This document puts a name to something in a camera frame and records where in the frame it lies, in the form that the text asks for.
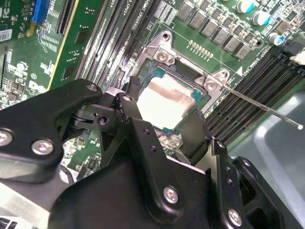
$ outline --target surface mount component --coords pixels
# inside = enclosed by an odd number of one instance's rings
[[[199,29],[202,23],[205,21],[205,19],[206,19],[206,15],[199,11],[190,21],[190,26],[192,26],[195,29]]]
[[[189,2],[184,2],[184,4],[182,5],[182,7],[180,8],[177,14],[177,17],[183,21],[186,21],[189,18],[193,9],[194,6],[192,6]]]

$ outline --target ram slot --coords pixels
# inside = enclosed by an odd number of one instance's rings
[[[123,15],[123,10],[126,7],[127,1],[128,0],[119,1],[118,7],[115,11],[115,14],[114,14],[113,18],[111,19],[111,24],[109,25],[109,27],[106,31],[106,34],[105,34],[105,36],[102,40],[102,43],[100,44],[100,46],[98,48],[98,51],[95,55],[93,63],[90,67],[89,73],[88,73],[87,78],[86,78],[87,80],[90,80],[94,83],[96,83],[96,81],[98,80],[97,79],[98,78],[97,71],[98,71],[100,61],[104,59],[103,55],[105,53],[105,50],[106,50],[108,44],[112,42],[111,38],[118,32],[117,25],[119,23],[121,15]]]
[[[102,72],[102,76],[106,77],[107,79],[111,79],[113,77],[113,73],[116,72],[117,64],[121,61],[124,51],[126,50],[126,46],[132,41],[133,35],[135,34],[135,30],[137,29],[137,18],[139,17],[140,13],[142,13],[143,3],[138,2],[137,5],[134,7],[130,18],[125,26],[124,32],[119,38],[119,41],[114,48],[108,62],[112,63],[107,65],[107,67]],[[101,77],[98,81],[98,85],[102,86],[104,83],[104,77]]]
[[[86,69],[87,69],[86,66],[90,65],[91,57],[93,57],[95,55],[94,46],[101,43],[102,36],[104,35],[104,32],[107,29],[107,26],[109,23],[109,20],[107,20],[107,18],[105,18],[105,15],[106,15],[107,8],[110,5],[110,1],[111,0],[106,0],[103,3],[103,6],[99,12],[99,16],[96,19],[94,28],[92,30],[92,34],[91,34],[89,41],[86,45],[86,48],[84,50],[84,54],[81,57],[79,67],[78,67],[76,75],[75,75],[75,79],[80,79],[80,78],[84,77],[84,75],[86,74]]]
[[[143,34],[147,29],[149,22],[152,20],[156,10],[158,9],[160,2],[161,0],[150,1],[145,9],[145,12],[143,12],[139,22],[135,23],[134,33],[130,38],[130,42],[127,43],[127,45],[124,47],[125,52],[123,58],[118,64],[118,67],[112,70],[112,72],[116,72],[117,74],[112,78],[112,81],[109,84],[110,87],[121,86],[122,77],[125,75],[125,71],[123,71],[123,69],[126,67],[128,61],[130,60],[131,56],[133,55],[137,47],[137,45],[134,44],[139,43],[140,39],[142,38]]]
[[[97,35],[96,37],[91,36],[93,45],[91,46],[90,49],[86,49],[84,54],[88,54],[87,58],[83,58],[85,61],[85,65],[83,66],[82,69],[79,70],[80,72],[80,78],[83,79],[88,79],[89,80],[89,74],[91,70],[91,66],[95,61],[97,52],[99,50],[99,47],[102,45],[102,42],[107,38],[107,31],[111,29],[112,27],[112,22],[115,20],[117,17],[117,10],[119,8],[119,0],[110,0],[107,5],[107,10],[103,15],[103,19],[100,23],[100,25],[96,24],[99,26],[97,29]]]
[[[291,89],[293,89],[293,87],[295,87],[299,82],[300,82],[300,78],[294,78],[291,81],[288,81],[287,82],[288,84],[285,86],[285,88],[281,90],[281,92],[276,94],[275,97],[271,99],[270,102],[268,102],[266,105],[267,106],[275,105],[276,102],[278,101],[278,97],[283,97]],[[232,132],[231,134],[227,135],[227,137],[224,139],[224,142],[226,144],[230,144],[231,142],[233,142],[240,135],[240,133],[244,132],[247,129],[246,126],[250,126],[251,124],[256,122],[264,113],[265,113],[264,111],[256,108],[256,111],[253,112],[254,115],[252,116],[252,118],[249,119],[245,124],[241,125],[241,127],[237,129],[235,133]]]
[[[112,55],[113,52],[116,54],[120,50],[120,45],[124,45],[124,41],[120,40],[121,37],[126,37],[126,34],[131,30],[131,27],[129,26],[128,22],[130,21],[130,15],[134,8],[134,5],[137,3],[137,5],[142,5],[142,2],[139,2],[137,0],[128,0],[127,6],[125,7],[124,14],[121,15],[121,18],[119,19],[119,23],[116,26],[115,33],[110,38],[110,43],[107,44],[107,47],[105,49],[105,52],[102,53],[102,58],[99,62],[97,71],[96,71],[96,78],[94,80],[95,83],[97,83],[102,89],[105,89],[105,85],[103,85],[104,81],[109,81],[110,79],[107,77],[107,74],[104,73],[104,70],[107,66],[111,67],[112,62],[115,55]]]
[[[270,65],[270,71],[265,71],[266,75],[265,77],[261,76],[262,78],[259,81],[259,83],[253,83],[250,87],[248,87],[245,95],[247,95],[250,98],[254,98],[259,92],[261,92],[262,87],[268,85],[270,81],[272,81],[275,77],[278,76],[278,74],[283,70],[284,68],[283,66],[284,65],[282,65],[279,62],[274,62],[272,65]],[[231,106],[229,109],[225,111],[225,114],[229,113],[230,116],[226,116],[221,121],[217,122],[217,125],[213,125],[212,126],[213,129],[220,132],[222,130],[222,127],[224,127],[228,122],[230,122],[235,117],[238,117],[238,114],[243,109],[245,104],[247,104],[247,102],[237,97],[236,99],[237,100],[234,103],[234,106]]]

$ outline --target silver screw head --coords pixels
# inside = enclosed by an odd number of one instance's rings
[[[160,62],[167,62],[168,55],[166,53],[161,52],[157,55],[157,59]]]
[[[246,166],[250,167],[250,162],[248,162],[246,159],[243,160],[243,163],[244,163]]]
[[[240,227],[242,225],[242,219],[240,218],[239,214],[235,210],[233,210],[233,209],[228,210],[228,215],[229,215],[230,221],[235,226]]]
[[[225,146],[224,146],[224,144],[223,144],[222,142],[218,141],[217,143],[218,143],[218,145],[219,145],[221,148],[225,148]]]
[[[214,90],[214,88],[215,88],[214,84],[212,84],[212,83],[208,84],[208,90],[209,91]]]
[[[179,200],[178,193],[171,187],[165,187],[163,194],[165,199],[171,204],[176,204]]]
[[[93,91],[93,92],[96,92],[97,91],[97,88],[95,85],[93,84],[89,84],[87,85],[87,88],[90,90],[90,91]]]
[[[5,130],[0,130],[0,146],[6,146],[13,140],[13,135]]]
[[[38,155],[49,155],[53,152],[54,146],[48,140],[38,140],[32,144],[31,148]]]

